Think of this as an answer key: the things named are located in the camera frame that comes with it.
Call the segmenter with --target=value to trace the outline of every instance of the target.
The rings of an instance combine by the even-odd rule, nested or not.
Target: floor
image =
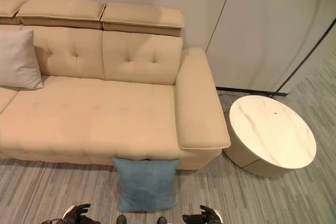
[[[224,110],[240,96],[219,92]],[[277,97],[311,127],[318,146],[314,162],[278,178],[249,174],[225,155],[205,168],[178,171],[177,207],[129,214],[128,223],[156,223],[166,216],[200,213],[199,204],[217,208],[227,224],[336,223],[336,55],[301,82],[287,97]],[[70,205],[92,204],[89,217],[114,223],[118,174],[114,167],[49,164],[17,160],[0,164],[0,223],[41,223],[60,217]]]

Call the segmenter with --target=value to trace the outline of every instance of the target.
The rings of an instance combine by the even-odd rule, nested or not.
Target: round side table
[[[225,154],[242,169],[277,176],[309,165],[316,155],[314,136],[292,109],[268,97],[236,100],[226,115],[231,146]]]

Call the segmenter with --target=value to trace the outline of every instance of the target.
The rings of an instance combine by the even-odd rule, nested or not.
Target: marble tabletop
[[[305,121],[276,100],[259,95],[239,98],[229,118],[240,141],[271,164],[302,168],[316,155],[316,142]]]

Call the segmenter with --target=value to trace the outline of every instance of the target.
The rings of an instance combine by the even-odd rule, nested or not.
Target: sofa
[[[205,166],[230,139],[205,52],[182,49],[183,27],[170,8],[0,0],[1,30],[34,31],[44,85],[0,87],[0,159]]]

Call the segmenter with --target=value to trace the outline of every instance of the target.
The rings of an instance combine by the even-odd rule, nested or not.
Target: sofa armrest
[[[182,52],[175,84],[175,117],[181,149],[227,148],[230,139],[205,52]]]

